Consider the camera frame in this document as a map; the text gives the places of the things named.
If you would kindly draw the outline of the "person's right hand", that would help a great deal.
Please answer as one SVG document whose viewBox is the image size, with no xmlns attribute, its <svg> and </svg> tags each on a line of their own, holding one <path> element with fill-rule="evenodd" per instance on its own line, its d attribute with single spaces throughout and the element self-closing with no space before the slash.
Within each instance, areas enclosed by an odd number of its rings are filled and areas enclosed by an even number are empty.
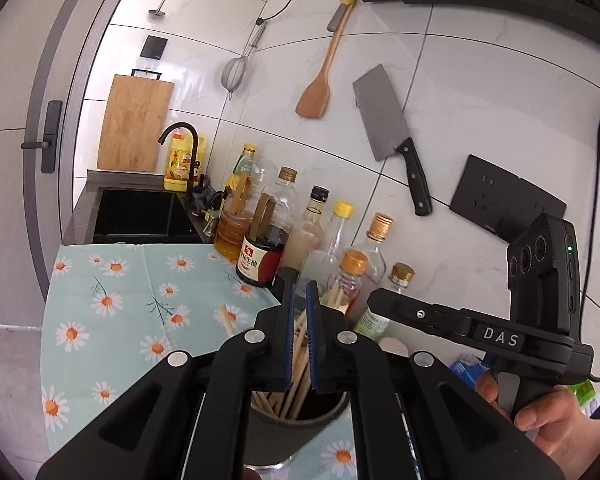
<svg viewBox="0 0 600 480">
<path fill-rule="evenodd" d="M 583 414 L 568 388 L 556 386 L 531 402 L 513 424 L 522 432 L 538 432 L 535 445 L 554 460 L 566 479 L 581 479 L 593 471 L 600 456 L 600 419 Z"/>
</svg>

